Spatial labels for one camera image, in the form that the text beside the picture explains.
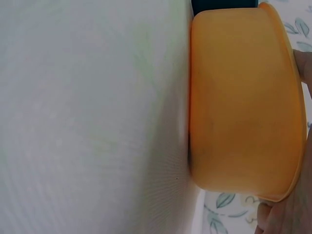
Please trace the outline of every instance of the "finger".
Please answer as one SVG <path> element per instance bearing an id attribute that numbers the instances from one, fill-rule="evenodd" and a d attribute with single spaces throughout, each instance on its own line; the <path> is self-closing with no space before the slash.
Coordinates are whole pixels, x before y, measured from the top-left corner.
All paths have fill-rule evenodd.
<path id="1" fill-rule="evenodd" d="M 267 206 L 273 207 L 273 205 L 275 204 L 275 202 L 273 201 L 267 201 L 267 200 L 263 200 L 263 199 L 259 199 L 260 203 L 264 203 Z"/>
<path id="2" fill-rule="evenodd" d="M 266 229 L 270 212 L 271 212 L 270 206 L 264 203 L 260 203 L 260 205 L 258 206 L 258 214 L 257 214 L 258 226 L 260 229 L 262 230 Z"/>
<path id="3" fill-rule="evenodd" d="M 293 51 L 297 68 L 303 82 L 309 84 L 312 81 L 312 53 Z"/>
<path id="4" fill-rule="evenodd" d="M 263 230 L 261 230 L 261 229 L 257 226 L 257 228 L 255 229 L 254 234 L 263 234 Z"/>

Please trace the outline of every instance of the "blue leaf print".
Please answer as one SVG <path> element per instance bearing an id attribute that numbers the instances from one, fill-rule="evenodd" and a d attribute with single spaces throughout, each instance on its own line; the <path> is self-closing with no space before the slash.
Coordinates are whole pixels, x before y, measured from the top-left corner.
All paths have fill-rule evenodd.
<path id="1" fill-rule="evenodd" d="M 299 47 L 300 50 L 302 50 L 303 52 L 312 52 L 312 45 L 307 44 L 305 42 L 302 41 L 298 41 L 297 45 Z"/>
<path id="2" fill-rule="evenodd" d="M 235 198 L 235 194 L 221 193 L 216 200 L 216 207 L 222 208 L 229 205 L 233 199 Z"/>
<path id="3" fill-rule="evenodd" d="M 308 25 L 299 17 L 296 18 L 294 24 L 296 25 L 299 33 L 303 34 L 307 38 L 310 32 Z"/>
<path id="4" fill-rule="evenodd" d="M 218 215 L 209 212 L 208 223 L 210 225 L 210 234 L 228 234 L 228 230 L 224 227 Z"/>
<path id="5" fill-rule="evenodd" d="M 295 30 L 295 28 L 290 23 L 285 22 L 284 26 L 286 28 L 286 32 L 290 34 L 299 34 L 299 32 Z"/>

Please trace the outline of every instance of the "orange container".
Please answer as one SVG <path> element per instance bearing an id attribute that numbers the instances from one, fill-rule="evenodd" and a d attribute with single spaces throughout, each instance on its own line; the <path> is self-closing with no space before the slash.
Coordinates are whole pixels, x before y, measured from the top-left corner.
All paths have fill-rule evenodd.
<path id="1" fill-rule="evenodd" d="M 191 172 L 206 190 L 284 199 L 307 136 L 299 73 L 275 9 L 199 13 L 191 32 Z"/>

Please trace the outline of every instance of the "dark blue object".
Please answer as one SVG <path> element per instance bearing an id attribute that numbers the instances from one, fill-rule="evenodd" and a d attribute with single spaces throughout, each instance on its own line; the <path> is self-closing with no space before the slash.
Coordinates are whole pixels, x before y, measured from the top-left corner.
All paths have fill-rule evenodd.
<path id="1" fill-rule="evenodd" d="M 192 0 L 194 16 L 199 12 L 227 8 L 257 7 L 258 0 Z"/>

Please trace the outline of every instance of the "white surface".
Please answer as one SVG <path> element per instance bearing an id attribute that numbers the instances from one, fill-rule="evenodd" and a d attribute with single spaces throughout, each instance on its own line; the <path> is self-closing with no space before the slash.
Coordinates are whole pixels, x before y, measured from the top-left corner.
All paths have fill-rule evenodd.
<path id="1" fill-rule="evenodd" d="M 1 234 L 198 228 L 190 15 L 188 0 L 0 2 Z"/>

